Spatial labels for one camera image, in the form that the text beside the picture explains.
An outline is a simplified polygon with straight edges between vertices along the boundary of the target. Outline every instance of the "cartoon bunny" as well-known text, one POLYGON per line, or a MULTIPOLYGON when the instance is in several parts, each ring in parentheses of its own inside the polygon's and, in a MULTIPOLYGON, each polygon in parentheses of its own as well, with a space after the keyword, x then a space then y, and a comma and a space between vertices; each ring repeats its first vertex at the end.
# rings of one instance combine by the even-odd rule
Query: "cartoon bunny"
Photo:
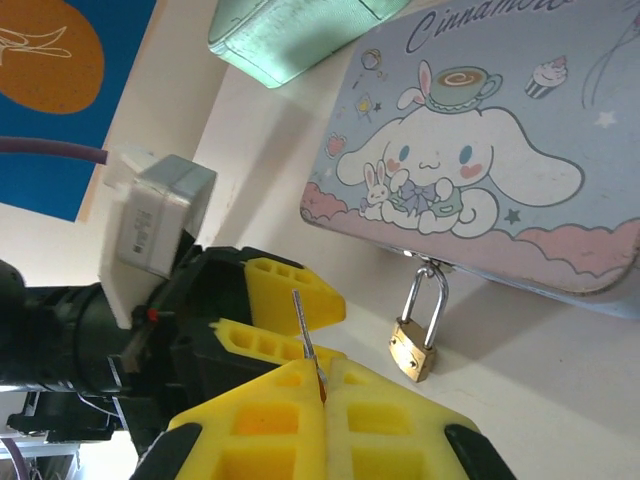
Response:
POLYGON ((389 189, 384 184, 387 171, 384 162, 380 160, 376 167, 364 164, 364 181, 367 184, 367 197, 360 202, 360 216, 367 220, 382 220, 382 204, 389 199, 389 189))
POLYGON ((357 185, 363 168, 366 177, 368 159, 382 158, 391 177, 390 198, 380 208, 385 222, 423 234, 451 230, 472 238, 492 229, 498 218, 495 197, 473 187, 487 176, 506 196, 530 206, 563 202, 582 186, 582 171, 568 160, 536 150, 509 111, 479 110, 479 96, 463 105, 461 113, 456 107, 437 111, 426 61, 420 63, 419 84, 402 93, 398 108, 413 102, 421 107, 390 121, 338 162, 340 181, 357 185))

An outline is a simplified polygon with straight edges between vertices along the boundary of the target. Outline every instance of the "purple cable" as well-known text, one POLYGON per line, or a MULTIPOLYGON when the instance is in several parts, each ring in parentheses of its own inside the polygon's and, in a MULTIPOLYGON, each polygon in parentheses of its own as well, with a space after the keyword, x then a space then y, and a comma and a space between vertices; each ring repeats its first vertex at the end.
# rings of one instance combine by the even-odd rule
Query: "purple cable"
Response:
POLYGON ((107 163, 106 150, 57 140, 45 140, 43 138, 0 136, 0 154, 2 153, 34 153, 76 158, 99 165, 107 163))
POLYGON ((13 467, 16 469, 18 480, 29 480, 27 462, 22 456, 22 453, 20 453, 20 449, 16 445, 16 442, 11 438, 0 438, 0 441, 4 444, 9 455, 11 455, 11 461, 13 462, 13 467))

